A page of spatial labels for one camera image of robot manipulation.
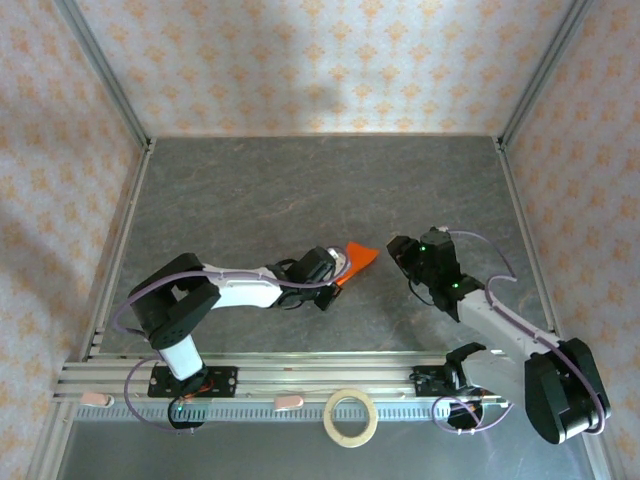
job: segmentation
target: tape roll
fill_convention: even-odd
[[[356,400],[360,400],[367,409],[367,426],[360,435],[356,435],[355,437],[348,437],[341,434],[333,423],[333,411],[338,403],[345,398],[355,398]],[[324,429],[327,431],[329,437],[331,437],[331,440],[341,447],[360,447],[371,440],[373,434],[376,433],[376,428],[378,428],[378,410],[376,410],[373,400],[371,400],[366,393],[353,388],[346,388],[344,390],[338,390],[336,393],[331,395],[329,401],[327,401],[327,404],[324,407],[323,423]]]

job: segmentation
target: orange cloth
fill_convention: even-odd
[[[349,242],[347,245],[347,255],[349,255],[349,259],[351,260],[351,268],[347,270],[347,273],[340,277],[336,283],[340,286],[344,285],[347,280],[373,262],[379,253],[379,250],[363,247],[355,242]]]

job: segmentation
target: floral wallpaper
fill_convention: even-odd
[[[502,130],[570,0],[79,0],[145,130]]]
[[[0,28],[0,479],[15,480],[140,152],[52,1],[0,3]]]
[[[509,149],[567,333],[590,344],[640,472],[640,2],[596,2]]]

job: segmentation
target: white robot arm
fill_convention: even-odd
[[[326,310],[341,292],[335,280],[348,268],[346,255],[335,247],[316,247],[300,260],[286,259],[254,270],[218,268],[185,253],[136,286],[130,300],[140,297],[131,306],[145,337],[174,378],[187,382],[206,368],[191,331],[209,310],[291,309],[306,301]],[[167,282],[172,276],[178,278]]]
[[[536,431],[561,443],[603,424],[611,406],[591,351],[577,338],[562,341],[493,299],[475,278],[463,274],[451,235],[432,227],[420,240],[395,237],[387,250],[413,284],[429,288],[434,306],[477,330],[507,357],[477,343],[447,355],[451,394],[482,387],[524,407]]]

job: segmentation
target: gray stone floor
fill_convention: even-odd
[[[202,352],[442,352],[489,343],[413,297],[385,245],[432,225],[494,239],[517,284],[496,288],[510,308],[545,326],[507,185],[488,137],[160,139],[142,188],[115,303],[175,256],[256,268],[310,248],[356,241],[378,248],[326,312],[251,307],[211,312],[194,331]],[[456,239],[463,270],[505,271],[484,243]],[[123,323],[137,326],[132,313]],[[102,351],[147,353],[107,329]]]

